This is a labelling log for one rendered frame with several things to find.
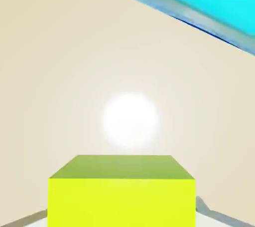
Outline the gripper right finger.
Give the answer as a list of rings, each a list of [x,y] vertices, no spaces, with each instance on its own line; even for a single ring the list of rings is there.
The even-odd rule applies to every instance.
[[[255,227],[249,223],[209,209],[200,196],[196,197],[196,227]]]

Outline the small yellow cube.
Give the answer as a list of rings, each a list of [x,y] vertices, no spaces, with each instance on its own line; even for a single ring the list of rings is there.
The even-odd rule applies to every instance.
[[[195,179],[168,155],[78,155],[48,180],[47,227],[195,227]]]

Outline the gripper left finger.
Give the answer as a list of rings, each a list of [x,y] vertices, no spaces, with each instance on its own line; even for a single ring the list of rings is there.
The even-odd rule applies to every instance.
[[[47,223],[47,209],[4,224],[3,227],[37,227],[41,223]]]

